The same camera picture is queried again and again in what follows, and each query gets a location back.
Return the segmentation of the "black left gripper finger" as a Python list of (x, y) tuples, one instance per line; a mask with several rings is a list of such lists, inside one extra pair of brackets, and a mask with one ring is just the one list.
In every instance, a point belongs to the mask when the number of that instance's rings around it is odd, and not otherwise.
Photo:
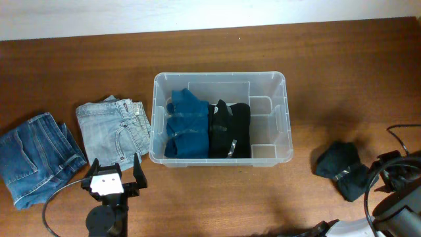
[(99, 161), (98, 158), (95, 158), (93, 163), (91, 164), (88, 172), (84, 176), (85, 179), (91, 178), (92, 176), (97, 174), (97, 169), (99, 168)]
[(144, 175), (143, 170), (141, 169), (140, 166), (140, 160), (139, 157), (137, 155), (137, 153), (134, 153), (134, 166), (133, 166), (133, 176), (136, 180), (137, 183), (137, 188), (138, 189), (144, 189), (147, 188), (147, 179)]

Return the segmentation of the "dark grey garment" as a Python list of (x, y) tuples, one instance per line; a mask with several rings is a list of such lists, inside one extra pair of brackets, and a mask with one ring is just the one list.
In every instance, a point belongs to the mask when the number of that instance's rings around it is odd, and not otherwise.
[(330, 179), (348, 202), (361, 197), (373, 172), (362, 164), (356, 146), (351, 142), (334, 142), (316, 160), (314, 174)]

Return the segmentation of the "blue shirt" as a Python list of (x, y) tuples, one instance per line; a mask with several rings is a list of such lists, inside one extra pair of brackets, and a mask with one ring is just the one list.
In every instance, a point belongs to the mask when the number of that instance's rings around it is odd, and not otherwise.
[(184, 88), (172, 91), (172, 101), (166, 110), (168, 141), (164, 156), (206, 159), (209, 155), (209, 103)]

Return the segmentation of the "clear plastic storage container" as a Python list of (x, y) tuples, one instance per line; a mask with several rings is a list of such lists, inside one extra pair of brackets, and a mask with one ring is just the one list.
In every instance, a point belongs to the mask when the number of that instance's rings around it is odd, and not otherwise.
[[(164, 156), (168, 141), (166, 106), (172, 91), (188, 89), (211, 104), (246, 103), (251, 108), (251, 156), (239, 159), (172, 159)], [(287, 87), (281, 72), (162, 72), (155, 76), (149, 158), (170, 168), (192, 166), (273, 167), (293, 158)]]

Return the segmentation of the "black shirt with logo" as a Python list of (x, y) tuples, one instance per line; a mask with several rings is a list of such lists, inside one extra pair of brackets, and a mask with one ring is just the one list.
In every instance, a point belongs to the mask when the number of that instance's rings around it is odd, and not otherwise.
[(208, 106), (209, 158), (251, 158), (251, 109), (246, 103)]

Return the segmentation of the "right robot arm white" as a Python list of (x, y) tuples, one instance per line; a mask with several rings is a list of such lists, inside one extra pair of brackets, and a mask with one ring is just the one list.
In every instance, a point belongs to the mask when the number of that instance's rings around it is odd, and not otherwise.
[(389, 169), (420, 170), (420, 152), (399, 157), (397, 152), (380, 156), (369, 172), (369, 184), (364, 190), (365, 218), (357, 221), (322, 221), (307, 229), (272, 229), (259, 236), (419, 236), (420, 235), (420, 178), (396, 189), (369, 213), (368, 198), (374, 179)]

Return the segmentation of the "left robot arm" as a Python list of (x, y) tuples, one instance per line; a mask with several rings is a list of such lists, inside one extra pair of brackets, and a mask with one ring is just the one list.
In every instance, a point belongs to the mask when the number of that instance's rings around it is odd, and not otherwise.
[(128, 236), (128, 199), (137, 197), (139, 191), (147, 187), (138, 158), (134, 160), (133, 176), (136, 179), (134, 182), (123, 183), (118, 163), (103, 167), (95, 159), (91, 164), (81, 188), (88, 191), (100, 205), (87, 214), (89, 236)]

